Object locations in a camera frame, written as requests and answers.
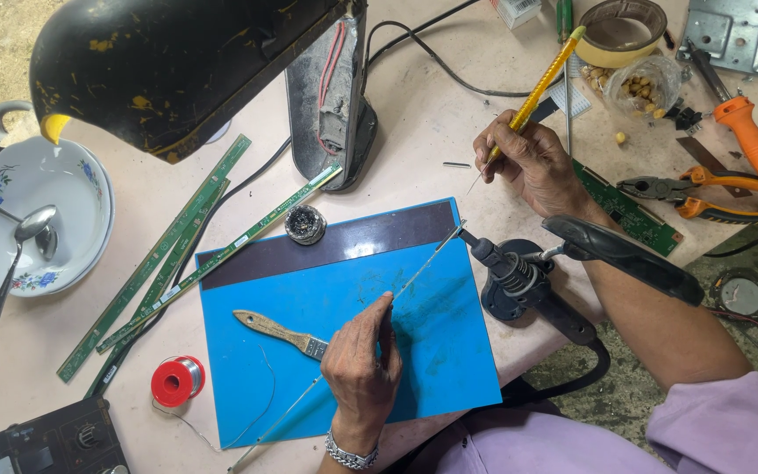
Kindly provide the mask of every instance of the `yellow screwdriver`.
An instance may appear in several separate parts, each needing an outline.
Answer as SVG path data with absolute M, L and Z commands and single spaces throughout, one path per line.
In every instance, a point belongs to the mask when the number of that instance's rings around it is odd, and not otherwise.
M 540 82 L 537 83 L 537 86 L 532 90 L 531 95 L 529 95 L 526 102 L 522 104 L 522 108 L 516 113 L 516 115 L 514 115 L 514 120 L 511 121 L 509 126 L 516 132 L 522 133 L 522 130 L 528 123 L 528 119 L 532 116 L 532 112 L 536 109 L 542 93 L 546 91 L 548 85 L 554 80 L 558 71 L 563 67 L 563 64 L 566 63 L 566 59 L 569 58 L 569 55 L 575 50 L 578 41 L 581 41 L 581 38 L 584 37 L 586 30 L 585 26 L 579 26 L 572 32 L 572 35 L 570 35 L 569 39 L 563 44 L 563 49 L 560 50 L 558 56 L 554 58 L 552 65 L 548 67 L 546 73 L 542 75 Z M 490 162 L 498 158 L 500 153 L 502 153 L 502 150 L 499 149 L 499 145 L 493 147 L 493 151 L 490 152 L 490 156 L 488 157 L 487 165 L 482 167 L 482 175 L 484 174 L 484 170 L 490 165 Z

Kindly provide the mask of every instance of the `silver bracelet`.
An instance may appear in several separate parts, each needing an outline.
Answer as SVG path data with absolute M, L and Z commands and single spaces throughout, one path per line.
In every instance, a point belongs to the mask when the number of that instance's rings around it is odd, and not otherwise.
M 335 444 L 331 428 L 327 432 L 326 448 L 332 459 L 337 460 L 342 466 L 353 470 L 368 469 L 373 466 L 373 463 L 376 462 L 376 458 L 379 457 L 378 443 L 376 444 L 376 447 L 373 448 L 373 452 L 365 457 L 354 455 L 340 449 L 338 445 Z

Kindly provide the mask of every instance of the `hand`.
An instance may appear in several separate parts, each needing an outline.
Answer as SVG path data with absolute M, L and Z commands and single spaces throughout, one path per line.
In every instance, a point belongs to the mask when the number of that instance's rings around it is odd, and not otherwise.
M 333 438 L 340 448 L 359 456 L 369 455 L 379 440 L 403 374 L 391 327 L 392 301 L 393 293 L 385 292 L 345 323 L 332 336 L 321 361 L 321 373 L 338 401 Z
M 472 143 L 479 170 L 494 145 L 502 150 L 484 170 L 484 182 L 490 184 L 494 175 L 501 175 L 544 218 L 568 214 L 587 219 L 600 211 L 575 175 L 572 158 L 563 150 L 558 135 L 534 122 L 528 123 L 522 135 L 514 132 L 507 124 L 515 113 L 502 112 Z

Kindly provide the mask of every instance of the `pliers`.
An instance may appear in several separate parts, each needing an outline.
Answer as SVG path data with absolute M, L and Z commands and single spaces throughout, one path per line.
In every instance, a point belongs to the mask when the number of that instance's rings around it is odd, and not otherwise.
M 758 225 L 758 212 L 721 208 L 684 193 L 685 190 L 702 186 L 727 186 L 758 191 L 758 176 L 739 171 L 710 171 L 703 166 L 695 166 L 681 175 L 679 180 L 639 176 L 619 181 L 616 188 L 634 198 L 674 202 L 675 209 L 684 219 L 701 218 L 721 223 Z

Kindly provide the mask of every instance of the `purple sleeve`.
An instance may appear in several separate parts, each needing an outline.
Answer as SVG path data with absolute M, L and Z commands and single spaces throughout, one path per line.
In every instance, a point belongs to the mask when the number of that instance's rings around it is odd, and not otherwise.
M 672 386 L 646 436 L 679 474 L 758 472 L 758 372 Z

